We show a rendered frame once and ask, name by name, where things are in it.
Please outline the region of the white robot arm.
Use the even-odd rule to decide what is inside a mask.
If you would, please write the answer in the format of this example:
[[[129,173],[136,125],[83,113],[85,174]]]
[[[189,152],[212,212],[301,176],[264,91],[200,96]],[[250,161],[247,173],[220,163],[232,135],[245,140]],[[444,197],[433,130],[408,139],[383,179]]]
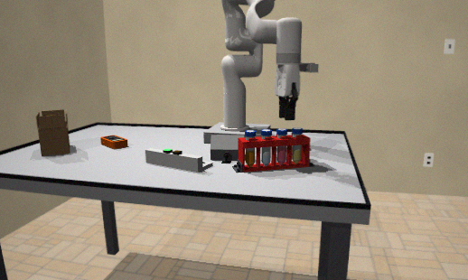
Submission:
[[[300,19],[260,19],[272,12],[274,1],[276,0],[221,0],[225,14],[226,48],[229,51],[249,51],[249,55],[233,54],[222,59],[224,125],[220,126],[221,130],[249,129],[246,125],[246,87],[240,78],[260,75],[263,43],[276,44],[276,63],[299,63],[300,71],[318,72],[319,64],[301,62]],[[239,5],[249,6],[246,16]]]

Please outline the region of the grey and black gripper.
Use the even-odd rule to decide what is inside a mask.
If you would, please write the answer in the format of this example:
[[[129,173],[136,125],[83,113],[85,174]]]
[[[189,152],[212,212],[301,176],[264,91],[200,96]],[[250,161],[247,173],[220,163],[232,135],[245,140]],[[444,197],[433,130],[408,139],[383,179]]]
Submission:
[[[279,96],[279,117],[285,120],[295,120],[295,103],[300,92],[299,65],[301,64],[277,64],[280,65],[276,66],[275,94]]]

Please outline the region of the brown cardboard box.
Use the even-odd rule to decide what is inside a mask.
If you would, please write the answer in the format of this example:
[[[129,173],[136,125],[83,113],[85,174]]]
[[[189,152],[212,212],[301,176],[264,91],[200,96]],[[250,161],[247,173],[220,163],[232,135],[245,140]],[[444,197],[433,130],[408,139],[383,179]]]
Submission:
[[[65,121],[64,109],[42,111],[41,117],[38,112],[36,121],[42,156],[70,153],[69,131],[65,127],[68,126],[67,116]]]

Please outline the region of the red tube rack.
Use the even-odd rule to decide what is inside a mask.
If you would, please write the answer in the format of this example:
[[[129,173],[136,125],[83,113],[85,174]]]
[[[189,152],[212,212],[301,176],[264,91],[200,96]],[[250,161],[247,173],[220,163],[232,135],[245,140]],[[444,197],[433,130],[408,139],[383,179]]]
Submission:
[[[288,137],[288,138],[287,138]],[[286,162],[280,165],[276,162],[276,147],[286,145]],[[292,145],[302,145],[302,156],[299,163],[292,162]],[[268,166],[260,163],[260,147],[271,147],[271,163]],[[256,148],[256,164],[252,167],[245,165],[245,148]],[[243,172],[256,172],[256,171],[267,171],[267,170],[279,170],[279,169],[290,169],[290,168],[301,168],[309,167],[310,157],[310,137],[306,135],[297,135],[293,137],[293,134],[280,136],[277,135],[265,137],[262,136],[249,138],[239,138],[239,160],[243,164]]]

